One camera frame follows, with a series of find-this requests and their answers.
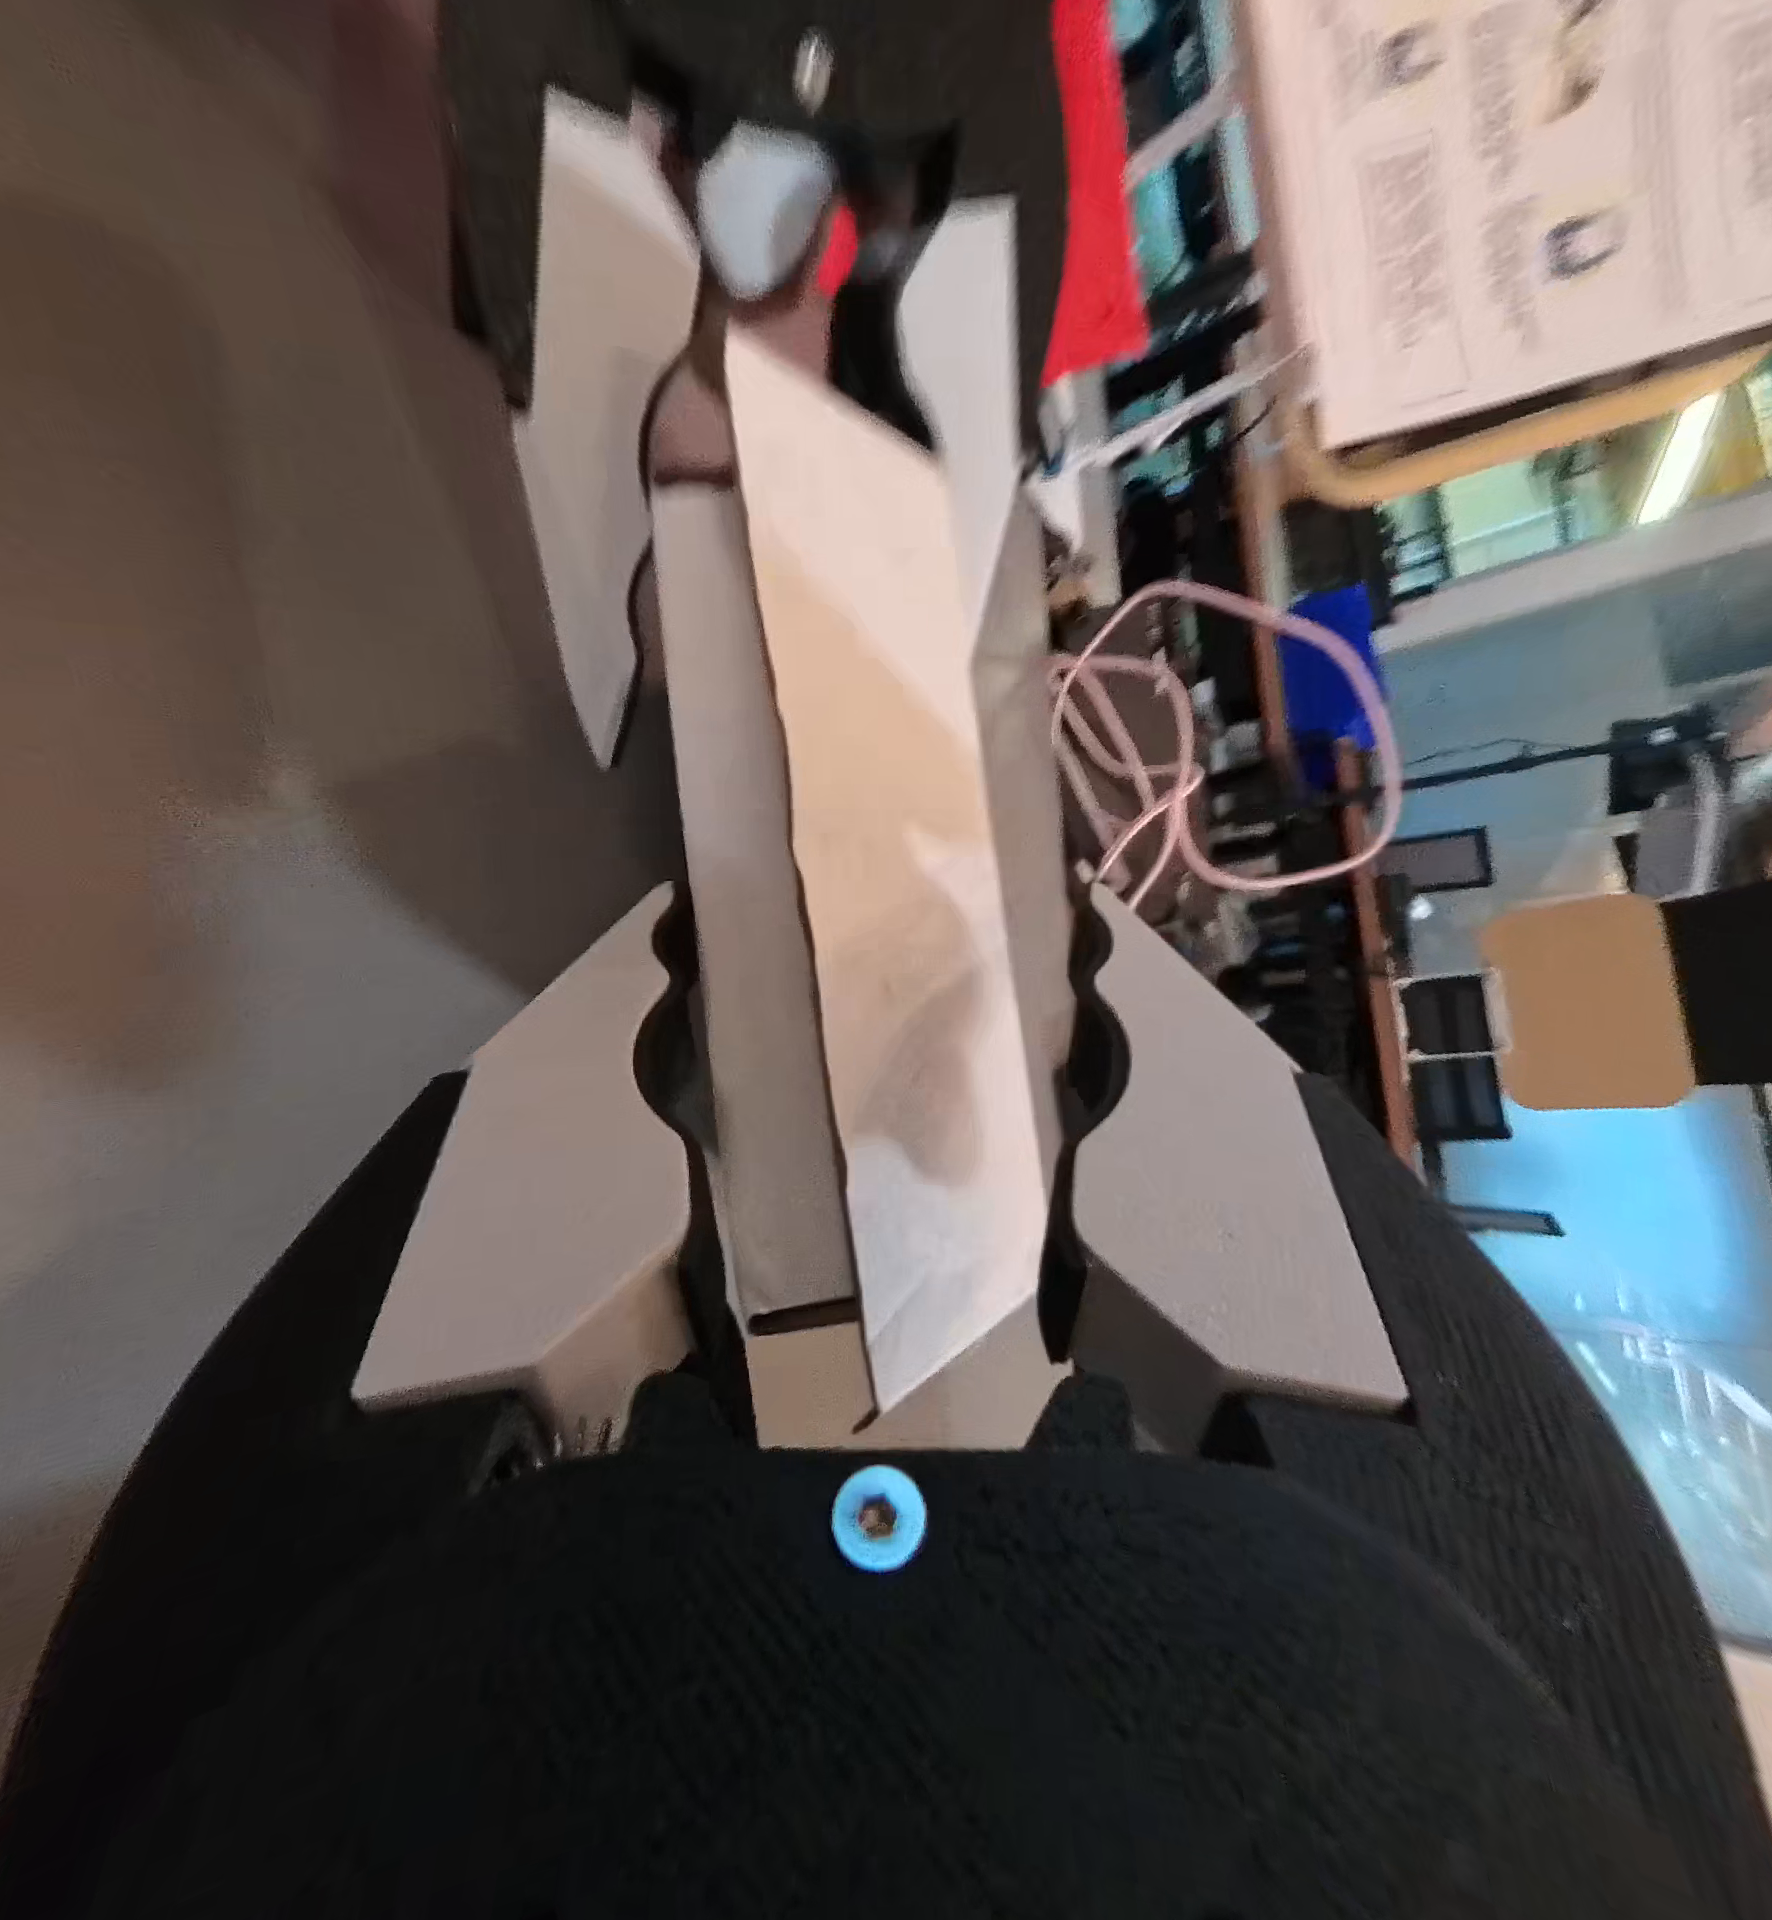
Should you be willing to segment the wooden work table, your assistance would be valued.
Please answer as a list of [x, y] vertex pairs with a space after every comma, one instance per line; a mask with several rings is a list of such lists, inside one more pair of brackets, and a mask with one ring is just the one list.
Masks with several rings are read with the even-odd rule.
[[[1279, 454], [1272, 450], [1270, 441], [1261, 439], [1257, 424], [1250, 424], [1234, 447], [1238, 546], [1246, 585], [1260, 602], [1274, 608], [1284, 608], [1292, 598], [1281, 488]], [[1292, 783], [1299, 765], [1287, 725], [1281, 661], [1276, 636], [1270, 629], [1251, 628], [1251, 668], [1266, 756], [1278, 778]], [[1324, 803], [1343, 856], [1356, 858], [1356, 864], [1343, 875], [1343, 885], [1357, 947], [1356, 996], [1373, 1045], [1380, 1127], [1391, 1152], [1419, 1183], [1425, 1183], [1425, 1152], [1404, 1057], [1394, 946], [1377, 893], [1377, 861], [1363, 856], [1375, 833], [1375, 801], [1369, 794], [1377, 769], [1345, 739], [1332, 748], [1332, 769], [1334, 795], [1320, 794], [1320, 803]]]

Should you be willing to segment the red plastic bin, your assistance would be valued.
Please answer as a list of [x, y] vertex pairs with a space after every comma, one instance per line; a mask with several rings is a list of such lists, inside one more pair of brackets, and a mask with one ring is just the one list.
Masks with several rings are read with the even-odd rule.
[[1050, 41], [1064, 133], [1066, 222], [1039, 375], [1044, 390], [1130, 364], [1150, 341], [1111, 5], [1053, 1]]

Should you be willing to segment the tan rounded board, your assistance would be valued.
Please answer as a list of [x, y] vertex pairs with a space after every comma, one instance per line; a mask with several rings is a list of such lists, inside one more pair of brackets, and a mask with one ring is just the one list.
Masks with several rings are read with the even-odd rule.
[[1605, 891], [1491, 917], [1478, 954], [1501, 1008], [1497, 1073], [1532, 1111], [1663, 1109], [1698, 1089], [1660, 902]]

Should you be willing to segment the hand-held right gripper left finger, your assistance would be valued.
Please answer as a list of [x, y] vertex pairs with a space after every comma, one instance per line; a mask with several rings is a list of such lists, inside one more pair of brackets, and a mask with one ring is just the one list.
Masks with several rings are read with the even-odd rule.
[[648, 889], [470, 1059], [351, 1379], [391, 1412], [512, 1392], [622, 1428], [722, 1341], [693, 1089], [690, 909]]

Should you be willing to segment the printed instruction sheet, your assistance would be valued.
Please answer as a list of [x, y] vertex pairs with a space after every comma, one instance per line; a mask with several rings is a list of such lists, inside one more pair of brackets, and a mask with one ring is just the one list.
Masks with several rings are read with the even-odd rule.
[[1772, 1], [1240, 3], [1314, 441], [1772, 338]]

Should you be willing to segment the black flat panel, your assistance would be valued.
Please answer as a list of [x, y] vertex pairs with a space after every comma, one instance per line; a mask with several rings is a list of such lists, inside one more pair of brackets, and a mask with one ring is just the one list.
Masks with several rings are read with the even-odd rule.
[[1772, 878], [1662, 903], [1698, 1087], [1772, 1086]]

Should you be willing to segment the instruction sheet on board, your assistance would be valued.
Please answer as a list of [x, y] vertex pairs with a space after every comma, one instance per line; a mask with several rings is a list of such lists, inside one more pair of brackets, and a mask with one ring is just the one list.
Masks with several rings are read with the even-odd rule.
[[1430, 425], [1329, 447], [1318, 438], [1318, 405], [1281, 391], [1278, 439], [1292, 497], [1363, 511], [1470, 473], [1678, 413], [1758, 372], [1772, 353], [1772, 325], [1708, 348], [1689, 348], [1570, 382], [1543, 394], [1488, 405]]

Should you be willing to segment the white cardboard mailer box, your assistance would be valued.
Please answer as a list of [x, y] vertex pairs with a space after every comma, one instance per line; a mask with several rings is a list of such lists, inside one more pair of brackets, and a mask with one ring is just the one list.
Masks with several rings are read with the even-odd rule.
[[651, 562], [728, 1267], [767, 1445], [1008, 1449], [1071, 1035], [1041, 539], [736, 327]]

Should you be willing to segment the blue plastic bin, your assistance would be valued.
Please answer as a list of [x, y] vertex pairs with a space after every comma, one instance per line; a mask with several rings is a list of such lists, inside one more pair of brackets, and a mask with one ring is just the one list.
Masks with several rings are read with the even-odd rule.
[[[1371, 589], [1363, 582], [1318, 588], [1296, 598], [1287, 611], [1302, 624], [1325, 629], [1336, 646], [1357, 661], [1375, 697], [1386, 694], [1384, 665], [1375, 640]], [[1286, 725], [1292, 739], [1310, 753], [1310, 741], [1345, 739], [1356, 749], [1377, 749], [1377, 731], [1357, 697], [1354, 675], [1302, 636], [1284, 634], [1276, 640]]]

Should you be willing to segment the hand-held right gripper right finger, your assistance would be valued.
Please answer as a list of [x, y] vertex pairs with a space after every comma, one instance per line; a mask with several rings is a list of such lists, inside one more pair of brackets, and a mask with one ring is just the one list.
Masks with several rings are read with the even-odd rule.
[[1104, 1089], [1069, 1150], [1069, 1358], [1198, 1454], [1225, 1396], [1371, 1417], [1408, 1385], [1286, 1051], [1116, 891], [1089, 889]]

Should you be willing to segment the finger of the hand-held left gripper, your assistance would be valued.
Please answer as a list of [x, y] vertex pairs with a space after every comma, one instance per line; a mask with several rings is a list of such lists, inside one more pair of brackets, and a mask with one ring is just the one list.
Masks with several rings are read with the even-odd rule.
[[935, 452], [996, 467], [1021, 452], [1015, 218], [1009, 195], [951, 202], [897, 297], [902, 367]]
[[728, 296], [777, 293], [811, 261], [835, 186], [821, 141], [740, 119], [682, 204], [656, 141], [663, 130], [651, 107], [616, 116], [548, 95], [531, 384], [512, 425], [562, 678], [603, 769], [637, 675], [650, 407], [691, 338], [705, 270]]

